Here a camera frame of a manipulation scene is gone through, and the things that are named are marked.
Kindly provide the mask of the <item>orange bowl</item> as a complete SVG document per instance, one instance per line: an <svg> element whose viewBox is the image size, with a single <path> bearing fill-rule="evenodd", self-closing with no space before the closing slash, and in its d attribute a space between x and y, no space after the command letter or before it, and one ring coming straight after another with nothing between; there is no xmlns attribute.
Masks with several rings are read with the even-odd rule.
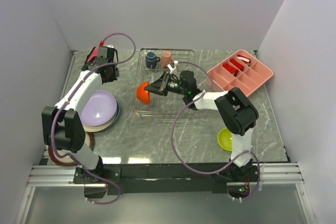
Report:
<svg viewBox="0 0 336 224"><path fill-rule="evenodd" d="M149 85L148 81L143 82L136 90L136 98L143 104L150 104L150 93L145 89Z"/></svg>

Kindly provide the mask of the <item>pink compartment tray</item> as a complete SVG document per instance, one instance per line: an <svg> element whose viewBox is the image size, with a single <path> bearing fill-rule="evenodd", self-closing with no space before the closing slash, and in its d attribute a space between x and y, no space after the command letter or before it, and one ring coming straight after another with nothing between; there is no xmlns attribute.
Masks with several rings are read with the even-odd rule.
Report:
<svg viewBox="0 0 336 224"><path fill-rule="evenodd" d="M244 64L236 56L242 55L251 59L250 66ZM234 58L244 66L244 71L240 71L235 77L222 67L224 63L228 63L235 67L229 60ZM240 88L245 96L252 95L257 89L264 85L273 75L273 71L259 61L255 56L248 51L240 49L231 56L221 60L217 65L211 68L208 72L209 78L207 85L212 87L215 92L229 91L237 87Z"/></svg>

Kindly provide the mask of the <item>wire dish rack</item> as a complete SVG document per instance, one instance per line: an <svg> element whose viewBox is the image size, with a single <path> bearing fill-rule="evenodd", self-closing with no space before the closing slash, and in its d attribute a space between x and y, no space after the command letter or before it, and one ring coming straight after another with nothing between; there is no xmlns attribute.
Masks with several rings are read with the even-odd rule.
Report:
<svg viewBox="0 0 336 224"><path fill-rule="evenodd" d="M163 59L169 52L177 66L170 72L158 62L151 69L146 56ZM136 70L133 110L141 118L173 118L199 93L196 81L195 52L191 49L142 48Z"/></svg>

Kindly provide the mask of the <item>pink mug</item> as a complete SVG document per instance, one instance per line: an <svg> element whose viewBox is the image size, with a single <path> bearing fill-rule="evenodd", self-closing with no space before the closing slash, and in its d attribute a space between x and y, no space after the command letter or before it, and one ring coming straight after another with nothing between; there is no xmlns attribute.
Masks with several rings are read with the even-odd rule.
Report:
<svg viewBox="0 0 336 224"><path fill-rule="evenodd" d="M168 64L173 63L173 62L174 62L174 58L172 54L169 51L165 51L161 57L161 67L163 69L166 69Z"/></svg>

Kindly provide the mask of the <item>blue plate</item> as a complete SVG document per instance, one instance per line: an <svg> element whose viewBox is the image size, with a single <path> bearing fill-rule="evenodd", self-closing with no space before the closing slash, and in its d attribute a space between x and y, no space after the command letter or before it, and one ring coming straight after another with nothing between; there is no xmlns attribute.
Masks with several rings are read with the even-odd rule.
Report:
<svg viewBox="0 0 336 224"><path fill-rule="evenodd" d="M117 102L117 110L116 110L116 113L115 113L114 118L113 118L113 120L112 120L113 123L118 119L119 114L120 114L120 105L119 105L119 103Z"/></svg>

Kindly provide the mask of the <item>dark blue mug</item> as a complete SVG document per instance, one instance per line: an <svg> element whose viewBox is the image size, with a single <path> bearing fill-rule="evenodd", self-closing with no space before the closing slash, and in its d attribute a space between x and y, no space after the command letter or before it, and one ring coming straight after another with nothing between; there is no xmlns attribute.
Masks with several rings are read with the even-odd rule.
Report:
<svg viewBox="0 0 336 224"><path fill-rule="evenodd" d="M160 62L161 58L154 52L148 52L145 56L145 65L148 69L155 69Z"/></svg>

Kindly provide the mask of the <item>yellow-green bowl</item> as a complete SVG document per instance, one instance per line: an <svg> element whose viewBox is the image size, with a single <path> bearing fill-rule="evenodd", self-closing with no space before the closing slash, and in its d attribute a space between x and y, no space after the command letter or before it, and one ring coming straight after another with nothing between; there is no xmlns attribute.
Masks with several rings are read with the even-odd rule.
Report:
<svg viewBox="0 0 336 224"><path fill-rule="evenodd" d="M223 128L217 135L217 141L220 147L226 151L232 151L232 134L228 128Z"/></svg>

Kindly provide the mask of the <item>lavender plate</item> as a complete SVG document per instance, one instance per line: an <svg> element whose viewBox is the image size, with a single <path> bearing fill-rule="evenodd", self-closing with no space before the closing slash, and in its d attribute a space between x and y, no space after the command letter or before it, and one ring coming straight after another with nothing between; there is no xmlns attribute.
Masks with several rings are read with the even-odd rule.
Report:
<svg viewBox="0 0 336 224"><path fill-rule="evenodd" d="M112 119L117 108L118 102L111 93L97 90L85 105L80 118L84 125L99 126Z"/></svg>

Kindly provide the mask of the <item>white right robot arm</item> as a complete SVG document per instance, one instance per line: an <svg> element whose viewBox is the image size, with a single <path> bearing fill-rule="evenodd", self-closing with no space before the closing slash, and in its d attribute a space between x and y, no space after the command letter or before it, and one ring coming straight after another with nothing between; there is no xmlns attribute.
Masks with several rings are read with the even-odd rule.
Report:
<svg viewBox="0 0 336 224"><path fill-rule="evenodd" d="M229 163L213 172L230 181L242 181L255 173L251 150L251 135L259 113L240 88L229 91L206 92L197 87L194 73L184 70L179 76L164 72L153 83L144 82L136 91L136 97L144 104L150 103L150 94L167 96L176 93L183 96L186 108L218 111L232 135L232 153Z"/></svg>

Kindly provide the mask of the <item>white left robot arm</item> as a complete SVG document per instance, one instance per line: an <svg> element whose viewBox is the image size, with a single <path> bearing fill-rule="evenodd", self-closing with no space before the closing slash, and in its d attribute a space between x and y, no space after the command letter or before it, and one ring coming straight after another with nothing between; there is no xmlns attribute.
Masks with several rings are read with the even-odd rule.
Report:
<svg viewBox="0 0 336 224"><path fill-rule="evenodd" d="M92 50L95 57L89 57L69 92L54 106L47 106L41 113L44 142L56 156L63 152L80 166L87 169L86 176L91 182L104 179L105 170L100 167L102 160L85 143L80 115L93 93L106 82L116 80L114 63L118 53L113 46L99 46Z"/></svg>

